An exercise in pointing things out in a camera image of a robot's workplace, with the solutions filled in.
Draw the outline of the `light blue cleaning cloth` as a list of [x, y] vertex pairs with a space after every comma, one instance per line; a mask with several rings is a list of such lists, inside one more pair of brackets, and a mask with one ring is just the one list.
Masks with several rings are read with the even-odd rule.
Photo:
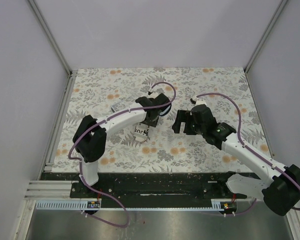
[[166, 115], [170, 112], [171, 108], [172, 108], [172, 105], [170, 104], [170, 105], [168, 105], [167, 108], [166, 108], [164, 111], [162, 111], [159, 115], [160, 115], [161, 117], [166, 116]]

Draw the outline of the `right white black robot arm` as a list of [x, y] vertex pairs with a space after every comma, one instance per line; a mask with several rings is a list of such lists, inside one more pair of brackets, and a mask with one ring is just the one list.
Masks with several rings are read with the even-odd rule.
[[178, 134], [185, 124], [183, 133], [200, 135], [210, 145], [237, 158], [253, 171], [258, 178], [249, 178], [239, 173], [218, 184], [218, 194], [229, 198], [242, 194], [262, 200], [279, 216], [285, 216], [300, 201], [300, 168], [286, 166], [243, 141], [239, 131], [225, 122], [217, 122], [206, 104], [197, 104], [191, 110], [178, 110], [172, 130]]

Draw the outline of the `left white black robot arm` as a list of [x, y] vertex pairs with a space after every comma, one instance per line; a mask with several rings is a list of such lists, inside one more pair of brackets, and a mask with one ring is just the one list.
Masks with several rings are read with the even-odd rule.
[[162, 113], [171, 109], [172, 101], [163, 93], [142, 96], [131, 105], [109, 116], [97, 119], [85, 116], [73, 136], [68, 158], [79, 161], [79, 176], [84, 182], [81, 192], [88, 198], [97, 195], [98, 160], [106, 150], [107, 139], [128, 126], [143, 123], [155, 127]]

